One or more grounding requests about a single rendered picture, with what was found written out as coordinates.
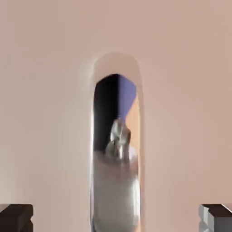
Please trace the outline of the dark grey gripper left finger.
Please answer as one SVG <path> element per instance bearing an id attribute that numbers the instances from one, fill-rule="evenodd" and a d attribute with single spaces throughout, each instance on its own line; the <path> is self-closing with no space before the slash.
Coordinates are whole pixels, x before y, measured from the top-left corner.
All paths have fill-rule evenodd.
<path id="1" fill-rule="evenodd" d="M 0 204 L 0 232 L 34 232 L 32 204 Z"/>

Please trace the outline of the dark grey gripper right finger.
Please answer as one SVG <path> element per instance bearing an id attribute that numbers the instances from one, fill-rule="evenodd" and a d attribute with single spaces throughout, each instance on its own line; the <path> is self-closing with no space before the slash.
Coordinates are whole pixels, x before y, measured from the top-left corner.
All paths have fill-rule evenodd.
<path id="1" fill-rule="evenodd" d="M 201 204 L 199 232 L 232 232 L 232 204 Z"/>

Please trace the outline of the pale pink drawer front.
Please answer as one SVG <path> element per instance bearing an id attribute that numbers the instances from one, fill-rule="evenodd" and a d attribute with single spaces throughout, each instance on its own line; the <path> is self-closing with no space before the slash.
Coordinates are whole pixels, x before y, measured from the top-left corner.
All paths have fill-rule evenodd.
<path id="1" fill-rule="evenodd" d="M 0 0 L 0 203 L 90 232 L 94 62 L 137 61 L 145 232 L 232 203 L 232 0 Z"/>

